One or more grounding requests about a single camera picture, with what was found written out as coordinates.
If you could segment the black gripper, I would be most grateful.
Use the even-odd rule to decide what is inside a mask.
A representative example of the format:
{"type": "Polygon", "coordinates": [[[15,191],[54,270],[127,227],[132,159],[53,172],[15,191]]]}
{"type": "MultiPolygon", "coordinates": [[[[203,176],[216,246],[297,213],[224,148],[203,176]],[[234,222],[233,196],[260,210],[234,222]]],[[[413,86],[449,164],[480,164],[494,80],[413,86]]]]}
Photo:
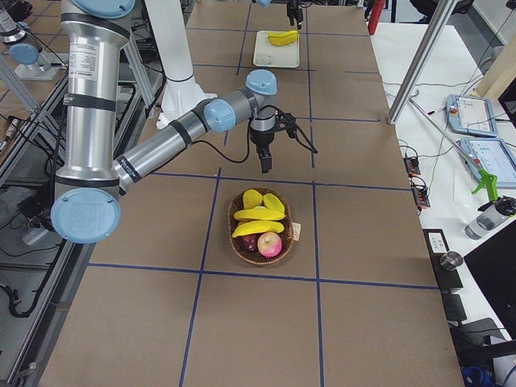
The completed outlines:
{"type": "Polygon", "coordinates": [[[300,12],[302,11],[301,3],[302,2],[299,0],[288,0],[286,4],[289,25],[293,26],[293,16],[296,16],[298,30],[302,29],[303,24],[303,14],[300,14],[300,12]]]}
{"type": "Polygon", "coordinates": [[[272,155],[269,145],[274,140],[273,131],[250,131],[250,139],[256,146],[256,152],[260,159],[262,173],[268,173],[272,169],[272,155]]]}

